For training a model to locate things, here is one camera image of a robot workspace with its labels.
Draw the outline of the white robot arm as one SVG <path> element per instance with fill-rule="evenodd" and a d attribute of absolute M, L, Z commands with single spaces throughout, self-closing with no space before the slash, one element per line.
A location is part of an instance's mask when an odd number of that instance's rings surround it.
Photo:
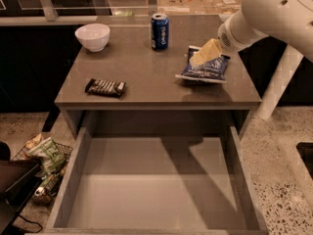
<path fill-rule="evenodd" d="M 190 59 L 194 67 L 227 51 L 241 51 L 267 36 L 313 60 L 313 0 L 242 0 L 241 9 Z"/>

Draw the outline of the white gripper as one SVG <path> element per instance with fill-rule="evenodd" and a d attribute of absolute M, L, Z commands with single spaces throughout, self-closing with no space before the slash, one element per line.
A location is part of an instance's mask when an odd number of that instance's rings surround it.
<path fill-rule="evenodd" d="M 241 10 L 231 15 L 217 31 L 218 39 L 211 38 L 190 59 L 193 67 L 202 65 L 222 54 L 222 48 L 228 52 L 239 52 L 267 34 L 251 27 Z"/>

